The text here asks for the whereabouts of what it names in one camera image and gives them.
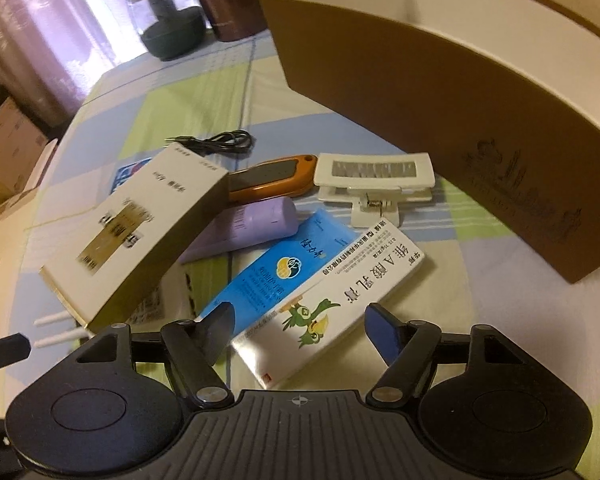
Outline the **white green medicine box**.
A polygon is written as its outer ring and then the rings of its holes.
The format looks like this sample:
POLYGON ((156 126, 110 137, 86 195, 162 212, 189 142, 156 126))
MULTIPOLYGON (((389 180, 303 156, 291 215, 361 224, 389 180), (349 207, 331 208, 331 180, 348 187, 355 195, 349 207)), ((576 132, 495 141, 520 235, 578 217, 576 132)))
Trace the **white green medicine box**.
POLYGON ((232 341, 261 388, 274 389, 390 296, 426 255, 382 218, 232 341))

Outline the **white gold carton box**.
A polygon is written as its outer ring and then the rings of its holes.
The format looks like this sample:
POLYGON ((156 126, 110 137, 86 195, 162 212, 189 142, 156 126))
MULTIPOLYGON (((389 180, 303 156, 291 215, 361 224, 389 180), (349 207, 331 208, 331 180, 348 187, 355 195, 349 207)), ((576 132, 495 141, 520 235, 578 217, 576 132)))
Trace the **white gold carton box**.
POLYGON ((91 333, 122 323, 225 209, 228 194, 225 168, 173 143, 86 217, 41 278, 91 333))

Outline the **purple cream tube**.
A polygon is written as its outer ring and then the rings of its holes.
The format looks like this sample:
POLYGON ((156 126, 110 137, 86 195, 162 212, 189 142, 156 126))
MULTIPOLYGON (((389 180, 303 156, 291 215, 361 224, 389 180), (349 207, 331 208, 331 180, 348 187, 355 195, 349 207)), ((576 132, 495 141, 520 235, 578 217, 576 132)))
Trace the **purple cream tube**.
POLYGON ((280 240, 296 234, 298 227, 297 209, 289 197, 225 209, 187 247, 178 262, 190 263, 280 240))

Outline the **orange black utility knife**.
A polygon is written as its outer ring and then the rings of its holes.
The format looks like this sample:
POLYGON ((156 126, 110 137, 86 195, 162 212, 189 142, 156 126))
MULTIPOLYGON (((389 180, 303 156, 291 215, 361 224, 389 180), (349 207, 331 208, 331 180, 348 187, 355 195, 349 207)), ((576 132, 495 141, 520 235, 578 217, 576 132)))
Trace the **orange black utility knife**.
POLYGON ((250 204, 275 197, 299 197, 314 187, 315 155, 267 160, 230 174, 231 204, 250 204))

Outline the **blue white cream tube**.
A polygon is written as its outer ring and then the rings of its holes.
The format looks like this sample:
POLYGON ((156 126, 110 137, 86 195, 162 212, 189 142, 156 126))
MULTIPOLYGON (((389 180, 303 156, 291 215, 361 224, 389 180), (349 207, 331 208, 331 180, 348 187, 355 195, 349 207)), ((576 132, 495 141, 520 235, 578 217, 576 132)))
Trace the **blue white cream tube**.
POLYGON ((258 322, 279 301, 312 278, 356 239, 356 233, 319 209, 304 220, 298 232, 279 240, 237 274, 200 316, 205 318, 223 302, 233 305, 234 333, 258 322))

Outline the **blue label plastic case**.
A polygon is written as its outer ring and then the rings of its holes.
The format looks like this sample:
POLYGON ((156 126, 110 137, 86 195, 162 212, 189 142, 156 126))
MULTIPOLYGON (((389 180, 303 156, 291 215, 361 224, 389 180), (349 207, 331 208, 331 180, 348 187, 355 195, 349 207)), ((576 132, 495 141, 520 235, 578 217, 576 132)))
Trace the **blue label plastic case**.
POLYGON ((119 167, 114 173, 114 178, 112 179, 110 191, 112 194, 117 188, 120 188, 121 185, 124 185, 125 182, 131 179, 137 171, 140 171, 143 166, 148 164, 151 161, 150 157, 143 158, 141 160, 137 160, 136 162, 130 162, 129 164, 125 164, 119 167))

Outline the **white clip holder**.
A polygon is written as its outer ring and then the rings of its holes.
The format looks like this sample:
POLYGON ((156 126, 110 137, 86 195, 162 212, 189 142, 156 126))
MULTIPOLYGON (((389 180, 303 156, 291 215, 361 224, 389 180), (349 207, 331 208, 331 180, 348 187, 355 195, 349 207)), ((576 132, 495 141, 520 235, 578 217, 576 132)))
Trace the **white clip holder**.
POLYGON ((317 157, 314 185, 322 202, 350 205, 350 225, 363 229, 380 219, 400 226, 400 206, 432 200, 436 176, 426 153, 322 153, 317 157))

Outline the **cardboard boxes stack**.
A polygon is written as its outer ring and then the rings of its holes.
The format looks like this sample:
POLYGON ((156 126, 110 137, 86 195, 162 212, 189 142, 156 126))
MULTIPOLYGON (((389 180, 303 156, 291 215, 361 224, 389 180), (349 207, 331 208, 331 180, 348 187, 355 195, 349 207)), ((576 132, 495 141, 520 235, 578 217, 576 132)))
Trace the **cardboard boxes stack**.
POLYGON ((57 150, 12 98, 0 106, 0 207, 37 188, 57 150))

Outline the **brown cardboard storage box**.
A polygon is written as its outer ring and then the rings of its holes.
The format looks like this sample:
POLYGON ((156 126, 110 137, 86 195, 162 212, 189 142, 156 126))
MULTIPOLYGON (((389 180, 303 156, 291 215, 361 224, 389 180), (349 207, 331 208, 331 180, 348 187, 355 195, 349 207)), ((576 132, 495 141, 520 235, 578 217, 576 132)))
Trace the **brown cardboard storage box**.
POLYGON ((600 268, 600 28, 552 0, 260 0, 288 86, 407 152, 566 281, 600 268))

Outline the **dark glass humidifier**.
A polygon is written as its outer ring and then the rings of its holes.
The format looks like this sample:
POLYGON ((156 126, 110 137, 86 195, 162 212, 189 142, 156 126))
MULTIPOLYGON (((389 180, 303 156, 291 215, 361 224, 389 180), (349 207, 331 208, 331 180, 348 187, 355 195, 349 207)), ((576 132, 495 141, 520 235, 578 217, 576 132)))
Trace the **dark glass humidifier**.
POLYGON ((197 0, 125 0, 146 50, 171 61, 196 50, 206 36, 204 11, 197 0))

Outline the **pink sheer curtain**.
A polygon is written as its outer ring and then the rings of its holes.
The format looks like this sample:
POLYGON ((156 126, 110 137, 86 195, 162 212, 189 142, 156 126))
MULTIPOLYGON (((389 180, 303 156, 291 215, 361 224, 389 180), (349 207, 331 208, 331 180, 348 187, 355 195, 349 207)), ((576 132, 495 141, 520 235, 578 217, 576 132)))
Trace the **pink sheer curtain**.
POLYGON ((50 127, 145 51, 125 0, 0 0, 0 84, 50 127))

